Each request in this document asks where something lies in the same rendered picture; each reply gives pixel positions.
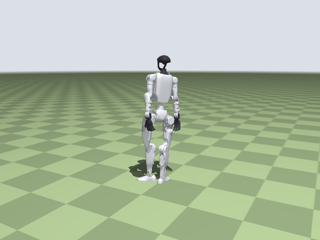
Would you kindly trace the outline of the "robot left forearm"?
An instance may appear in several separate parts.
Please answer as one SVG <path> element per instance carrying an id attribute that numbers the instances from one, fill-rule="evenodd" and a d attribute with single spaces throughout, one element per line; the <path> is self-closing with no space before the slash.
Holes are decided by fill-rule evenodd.
<path id="1" fill-rule="evenodd" d="M 144 100 L 145 100 L 145 117 L 149 118 L 149 113 L 151 113 L 151 103 L 152 101 L 150 100 L 150 95 L 149 93 L 144 94 Z M 152 115 L 152 114 L 151 114 Z"/>

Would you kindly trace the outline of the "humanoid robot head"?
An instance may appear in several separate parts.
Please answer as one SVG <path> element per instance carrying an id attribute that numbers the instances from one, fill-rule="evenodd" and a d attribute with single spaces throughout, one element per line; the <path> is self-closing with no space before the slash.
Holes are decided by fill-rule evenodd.
<path id="1" fill-rule="evenodd" d="M 167 69 L 165 69 L 165 67 L 166 67 L 167 63 L 170 63 L 170 62 L 171 62 L 170 58 L 166 55 L 162 55 L 157 58 L 157 66 L 158 66 L 158 69 L 160 70 L 160 74 L 169 75 L 167 73 Z M 160 68 L 159 63 L 162 63 L 164 65 L 164 67 Z"/>

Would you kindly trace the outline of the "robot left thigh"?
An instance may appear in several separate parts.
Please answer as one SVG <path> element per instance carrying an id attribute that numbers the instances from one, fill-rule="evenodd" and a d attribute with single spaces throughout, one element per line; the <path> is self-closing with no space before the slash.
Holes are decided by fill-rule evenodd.
<path id="1" fill-rule="evenodd" d="M 151 114 L 152 124 L 155 123 L 155 119 L 156 119 L 156 115 L 154 113 L 152 113 Z M 144 146 L 145 146 L 147 151 L 148 151 L 148 147 L 149 146 L 154 146 L 155 147 L 155 151 L 156 151 L 156 149 L 157 149 L 156 145 L 153 144 L 153 143 L 150 143 L 150 139 L 151 139 L 151 136 L 152 136 L 152 131 L 148 131 L 147 127 L 145 127 L 146 120 L 147 120 L 146 116 L 144 116 L 143 117 L 143 121 L 142 121 L 142 130 L 141 130 L 142 140 L 143 140 Z"/>

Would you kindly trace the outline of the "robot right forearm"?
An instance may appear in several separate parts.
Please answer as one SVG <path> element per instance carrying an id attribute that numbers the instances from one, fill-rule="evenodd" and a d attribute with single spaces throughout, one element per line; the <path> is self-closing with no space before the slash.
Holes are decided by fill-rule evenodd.
<path id="1" fill-rule="evenodd" d="M 178 97 L 178 96 L 177 96 Z M 173 112 L 174 112 L 174 117 L 178 118 L 178 113 L 180 113 L 180 109 L 179 109 L 179 98 L 177 101 L 174 101 L 173 103 Z"/>

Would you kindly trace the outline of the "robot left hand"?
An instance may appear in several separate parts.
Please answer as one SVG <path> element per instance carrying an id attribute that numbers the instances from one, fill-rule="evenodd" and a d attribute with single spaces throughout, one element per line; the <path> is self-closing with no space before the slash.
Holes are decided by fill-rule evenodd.
<path id="1" fill-rule="evenodd" d="M 144 126 L 145 126 L 145 128 L 147 128 L 148 131 L 156 130 L 153 127 L 153 122 L 151 121 L 151 118 L 152 118 L 151 113 L 149 113 L 149 117 L 145 117 L 145 119 L 147 119 L 147 120 L 145 121 L 145 125 Z"/>

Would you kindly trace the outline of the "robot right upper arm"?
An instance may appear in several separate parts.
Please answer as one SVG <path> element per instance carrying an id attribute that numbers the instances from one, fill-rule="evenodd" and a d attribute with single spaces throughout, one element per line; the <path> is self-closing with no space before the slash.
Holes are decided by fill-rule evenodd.
<path id="1" fill-rule="evenodd" d="M 173 76 L 171 101 L 178 100 L 178 79 Z"/>

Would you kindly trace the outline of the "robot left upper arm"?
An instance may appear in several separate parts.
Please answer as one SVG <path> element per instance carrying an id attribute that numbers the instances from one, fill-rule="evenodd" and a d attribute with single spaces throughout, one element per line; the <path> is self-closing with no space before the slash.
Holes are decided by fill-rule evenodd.
<path id="1" fill-rule="evenodd" d="M 147 92 L 150 96 L 150 99 L 152 98 L 153 96 L 153 85 L 154 85 L 154 81 L 156 80 L 156 75 L 157 74 L 149 74 L 146 76 L 146 89 L 147 89 Z"/>

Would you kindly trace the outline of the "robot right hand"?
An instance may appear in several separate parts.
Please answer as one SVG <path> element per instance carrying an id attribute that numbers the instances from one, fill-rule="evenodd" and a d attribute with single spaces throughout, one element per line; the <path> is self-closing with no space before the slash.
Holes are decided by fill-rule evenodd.
<path id="1" fill-rule="evenodd" d="M 181 129 L 181 123 L 180 123 L 180 120 L 179 120 L 179 118 L 180 118 L 180 114 L 178 113 L 178 117 L 174 117 L 174 123 L 171 125 L 171 126 L 173 126 L 174 125 L 174 128 L 173 128 L 173 131 L 175 130 L 175 131 L 178 131 L 178 130 L 180 130 Z"/>

